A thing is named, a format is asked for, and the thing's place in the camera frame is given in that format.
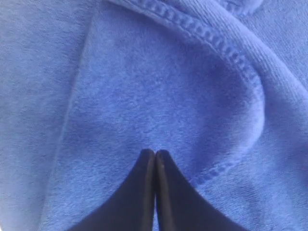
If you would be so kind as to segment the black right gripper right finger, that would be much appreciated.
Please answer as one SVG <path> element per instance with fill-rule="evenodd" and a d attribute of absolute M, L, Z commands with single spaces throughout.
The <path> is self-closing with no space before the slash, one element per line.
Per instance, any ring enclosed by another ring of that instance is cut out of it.
<path fill-rule="evenodd" d="M 190 185 L 168 151 L 158 151 L 155 163 L 156 204 L 161 231 L 235 230 L 234 222 L 216 210 Z"/>

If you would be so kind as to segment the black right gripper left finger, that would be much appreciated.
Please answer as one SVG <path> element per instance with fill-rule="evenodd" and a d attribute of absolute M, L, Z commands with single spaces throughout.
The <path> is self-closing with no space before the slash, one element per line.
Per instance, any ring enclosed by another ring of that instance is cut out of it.
<path fill-rule="evenodd" d="M 143 149 L 112 196 L 77 224 L 78 231 L 151 231 L 154 218 L 155 154 Z"/>

